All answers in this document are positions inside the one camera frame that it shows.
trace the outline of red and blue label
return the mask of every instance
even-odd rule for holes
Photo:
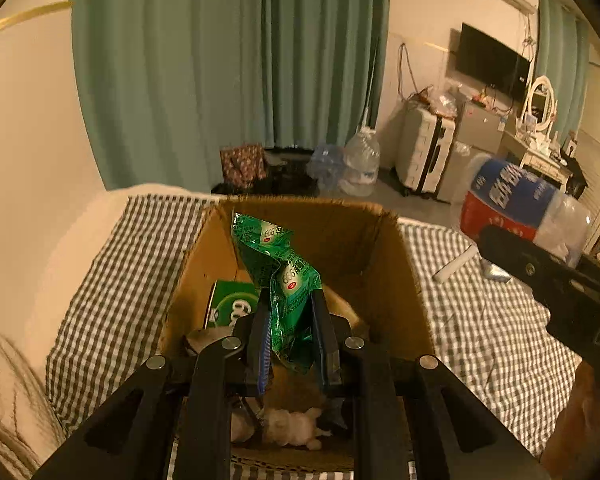
[[[476,173],[464,198],[460,230],[478,241],[495,224],[533,240],[557,189],[515,164],[491,158]]]

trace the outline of floor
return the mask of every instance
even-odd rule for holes
[[[374,192],[367,197],[349,196],[341,190],[323,192],[321,196],[347,198],[364,202],[376,202],[384,208],[395,211],[400,216],[413,218],[421,222],[451,227],[451,206],[432,198],[417,195],[402,196],[402,185],[394,172],[380,169]]]

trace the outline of white suitcase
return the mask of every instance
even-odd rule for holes
[[[407,111],[395,162],[398,179],[405,188],[418,193],[436,193],[455,129],[452,120],[424,108]]]

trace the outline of checkered bedsheet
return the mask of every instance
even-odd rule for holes
[[[68,434],[157,350],[184,251],[195,242],[209,204],[182,196],[129,199],[72,299],[47,359],[46,394]],[[436,354],[539,454],[567,402],[574,355],[546,334],[546,310],[517,283],[482,279],[477,258],[444,285],[432,281],[433,273],[467,247],[463,237],[434,226],[402,228]],[[232,464],[232,478],[258,474]],[[349,476],[298,473],[290,479]]]

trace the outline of metal screw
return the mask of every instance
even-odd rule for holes
[[[569,283],[571,283],[571,286],[573,288],[575,288],[577,291],[584,292],[584,287],[582,286],[582,284],[580,282],[577,282],[576,280],[569,280]]]
[[[352,350],[360,350],[365,345],[365,340],[361,337],[349,336],[344,340],[344,344]]]
[[[167,359],[161,355],[152,355],[146,360],[146,367],[149,368],[149,370],[159,370],[165,364],[167,364]]]
[[[438,367],[438,360],[433,355],[423,355],[419,362],[420,366],[427,370],[435,370]]]
[[[240,348],[242,342],[234,336],[225,337],[222,339],[222,348],[225,350],[236,350]]]

